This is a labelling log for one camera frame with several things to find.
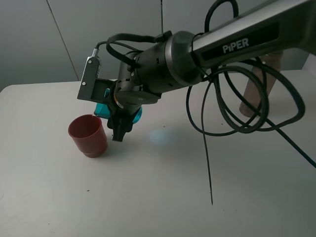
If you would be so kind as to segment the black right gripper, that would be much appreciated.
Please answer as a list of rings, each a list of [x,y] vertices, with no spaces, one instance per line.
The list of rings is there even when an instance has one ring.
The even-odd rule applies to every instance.
[[[118,79],[110,85],[107,127],[113,131],[113,141],[122,142],[133,127],[135,113],[142,105],[155,104],[162,92],[139,79]]]

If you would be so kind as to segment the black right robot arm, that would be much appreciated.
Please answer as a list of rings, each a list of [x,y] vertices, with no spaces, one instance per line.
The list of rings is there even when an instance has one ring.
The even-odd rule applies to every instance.
[[[289,48],[316,51],[316,3],[272,0],[197,36],[180,31],[160,36],[117,34],[106,49],[121,62],[111,87],[110,120],[115,141],[130,132],[140,107],[165,92],[202,81],[202,69],[235,63]]]

